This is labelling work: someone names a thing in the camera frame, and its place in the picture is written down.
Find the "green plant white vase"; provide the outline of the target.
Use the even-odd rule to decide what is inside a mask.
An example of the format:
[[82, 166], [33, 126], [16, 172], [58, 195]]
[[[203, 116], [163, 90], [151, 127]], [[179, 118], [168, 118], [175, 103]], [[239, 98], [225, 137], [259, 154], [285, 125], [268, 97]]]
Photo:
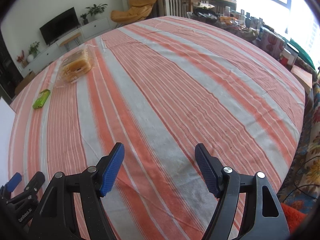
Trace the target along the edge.
[[35, 57], [37, 56], [37, 54], [39, 53], [39, 46], [40, 43], [39, 42], [33, 42], [28, 49], [28, 57], [27, 57], [27, 62], [31, 63]]

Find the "potted green plant right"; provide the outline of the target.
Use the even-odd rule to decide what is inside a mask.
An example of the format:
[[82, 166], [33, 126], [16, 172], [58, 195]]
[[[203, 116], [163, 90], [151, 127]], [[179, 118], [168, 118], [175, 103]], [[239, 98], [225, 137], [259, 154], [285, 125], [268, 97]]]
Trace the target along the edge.
[[103, 17], [103, 13], [105, 12], [105, 9], [107, 8], [108, 4], [93, 4], [91, 7], [86, 7], [88, 13], [91, 17], [95, 19], [101, 19]]

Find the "brown cardboard box on floor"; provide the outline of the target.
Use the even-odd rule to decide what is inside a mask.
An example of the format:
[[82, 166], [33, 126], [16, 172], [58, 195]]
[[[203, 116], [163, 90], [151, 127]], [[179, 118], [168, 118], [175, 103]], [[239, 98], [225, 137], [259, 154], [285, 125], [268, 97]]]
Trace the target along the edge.
[[36, 75], [34, 72], [27, 74], [26, 77], [15, 88], [15, 95], [18, 96], [18, 94], [20, 94], [20, 92], [34, 79], [35, 76]]

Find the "wooden stool hairpin legs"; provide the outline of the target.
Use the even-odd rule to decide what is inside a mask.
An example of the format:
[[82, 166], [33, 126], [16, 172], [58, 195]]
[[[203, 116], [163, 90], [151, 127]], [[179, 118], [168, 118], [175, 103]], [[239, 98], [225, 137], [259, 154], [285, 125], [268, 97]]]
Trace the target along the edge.
[[70, 51], [70, 47], [69, 47], [69, 43], [70, 42], [75, 42], [77, 46], [81, 45], [80, 39], [79, 37], [81, 37], [81, 33], [76, 33], [72, 36], [70, 36], [69, 38], [67, 38], [66, 40], [62, 41], [59, 44], [59, 47], [64, 47], [67, 51]]

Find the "orange lounge chair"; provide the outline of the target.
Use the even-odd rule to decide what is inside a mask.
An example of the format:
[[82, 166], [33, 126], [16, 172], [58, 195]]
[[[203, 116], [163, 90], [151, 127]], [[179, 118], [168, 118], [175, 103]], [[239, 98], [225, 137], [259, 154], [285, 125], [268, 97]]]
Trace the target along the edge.
[[116, 24], [127, 25], [145, 20], [152, 12], [157, 0], [129, 0], [127, 11], [111, 12], [111, 20]]

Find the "white TV cabinet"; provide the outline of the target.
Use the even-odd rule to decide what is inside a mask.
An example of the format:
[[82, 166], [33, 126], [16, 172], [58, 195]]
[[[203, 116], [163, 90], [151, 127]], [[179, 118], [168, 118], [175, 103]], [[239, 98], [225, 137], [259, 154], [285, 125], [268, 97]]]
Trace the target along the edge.
[[[35, 74], [37, 74], [51, 62], [57, 60], [59, 57], [68, 52], [64, 47], [59, 47], [59, 44], [70, 36], [76, 33], [81, 33], [82, 36], [79, 37], [79, 39], [81, 44], [83, 44], [86, 41], [89, 41], [105, 32], [110, 31], [111, 29], [112, 28], [110, 26], [108, 17], [89, 22], [89, 24], [83, 25], [80, 28], [69, 32], [67, 35], [54, 42], [51, 46], [48, 46], [45, 50], [37, 54], [35, 59], [25, 68], [18, 67], [18, 70], [23, 77], [26, 77], [26, 75], [30, 72], [34, 72]], [[75, 42], [70, 42], [69, 47], [71, 51], [78, 46]]]

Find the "red flower arrangement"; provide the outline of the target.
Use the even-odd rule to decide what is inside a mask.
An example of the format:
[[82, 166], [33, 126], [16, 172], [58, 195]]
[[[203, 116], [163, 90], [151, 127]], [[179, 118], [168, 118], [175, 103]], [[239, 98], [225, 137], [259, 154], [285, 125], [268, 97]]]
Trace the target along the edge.
[[22, 68], [25, 68], [28, 65], [28, 62], [25, 59], [24, 50], [22, 50], [21, 54], [17, 56], [16, 61], [22, 65]]

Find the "floral sofa cover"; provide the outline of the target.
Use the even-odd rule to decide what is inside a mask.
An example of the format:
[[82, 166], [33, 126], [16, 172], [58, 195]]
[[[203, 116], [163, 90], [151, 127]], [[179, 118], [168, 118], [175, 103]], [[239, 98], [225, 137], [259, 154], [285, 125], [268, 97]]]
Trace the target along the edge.
[[312, 95], [293, 162], [277, 193], [281, 203], [304, 214], [319, 198], [319, 82], [313, 85]]

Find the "small potted plant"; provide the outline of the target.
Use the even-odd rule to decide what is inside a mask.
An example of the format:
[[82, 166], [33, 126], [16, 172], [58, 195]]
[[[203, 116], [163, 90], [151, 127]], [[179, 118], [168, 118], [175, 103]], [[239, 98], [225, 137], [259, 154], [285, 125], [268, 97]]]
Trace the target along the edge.
[[80, 18], [83, 21], [83, 25], [87, 25], [88, 24], [88, 19], [87, 19], [87, 14], [86, 13], [80, 15]]

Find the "green snack packet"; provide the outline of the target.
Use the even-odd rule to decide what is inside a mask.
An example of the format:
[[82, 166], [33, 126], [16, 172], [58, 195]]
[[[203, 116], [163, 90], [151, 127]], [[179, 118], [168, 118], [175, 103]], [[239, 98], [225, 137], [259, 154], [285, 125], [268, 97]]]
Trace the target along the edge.
[[44, 89], [39, 93], [38, 98], [35, 100], [33, 103], [33, 109], [39, 109], [44, 106], [46, 103], [48, 97], [50, 96], [50, 90], [49, 89]]

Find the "bagged sliced bread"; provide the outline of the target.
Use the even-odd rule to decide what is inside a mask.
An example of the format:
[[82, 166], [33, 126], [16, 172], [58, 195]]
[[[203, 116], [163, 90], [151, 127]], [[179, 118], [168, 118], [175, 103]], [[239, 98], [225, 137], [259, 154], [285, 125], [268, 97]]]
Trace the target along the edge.
[[75, 83], [86, 75], [96, 65], [93, 52], [91, 45], [85, 45], [62, 60], [57, 72], [56, 84], [64, 86]]

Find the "dark wooden chair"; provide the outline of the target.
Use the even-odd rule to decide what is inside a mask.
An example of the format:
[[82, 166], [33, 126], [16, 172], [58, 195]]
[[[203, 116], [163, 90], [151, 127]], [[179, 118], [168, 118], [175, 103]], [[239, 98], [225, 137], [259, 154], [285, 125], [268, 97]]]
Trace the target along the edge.
[[193, 0], [162, 0], [164, 15], [187, 18], [193, 9]]

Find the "black television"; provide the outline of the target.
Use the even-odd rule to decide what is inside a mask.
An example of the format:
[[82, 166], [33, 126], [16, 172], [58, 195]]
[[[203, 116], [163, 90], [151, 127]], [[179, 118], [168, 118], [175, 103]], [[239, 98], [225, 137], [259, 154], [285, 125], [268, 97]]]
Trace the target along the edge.
[[51, 45], [60, 36], [80, 26], [74, 7], [59, 14], [40, 28], [46, 45]]

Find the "white cardboard box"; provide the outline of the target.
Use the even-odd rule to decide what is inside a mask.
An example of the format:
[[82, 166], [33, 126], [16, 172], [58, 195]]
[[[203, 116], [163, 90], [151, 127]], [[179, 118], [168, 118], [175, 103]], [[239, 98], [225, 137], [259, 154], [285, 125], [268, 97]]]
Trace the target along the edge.
[[0, 184], [9, 180], [8, 157], [9, 144], [16, 113], [1, 98], [0, 100]]

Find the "striped orange white tablecloth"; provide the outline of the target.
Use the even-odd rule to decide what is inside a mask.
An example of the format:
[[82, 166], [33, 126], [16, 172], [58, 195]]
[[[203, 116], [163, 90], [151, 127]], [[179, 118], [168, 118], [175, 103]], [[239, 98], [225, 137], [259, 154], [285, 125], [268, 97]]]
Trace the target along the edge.
[[[87, 42], [96, 65], [56, 84], [61, 60], [11, 104], [8, 171], [23, 189], [41, 171], [75, 174], [116, 142], [125, 158], [103, 206], [120, 239], [200, 239], [217, 201], [197, 144], [242, 174], [281, 187], [303, 126], [302, 85], [273, 57], [221, 29], [180, 17], [127, 25]], [[42, 108], [33, 103], [44, 89]]]

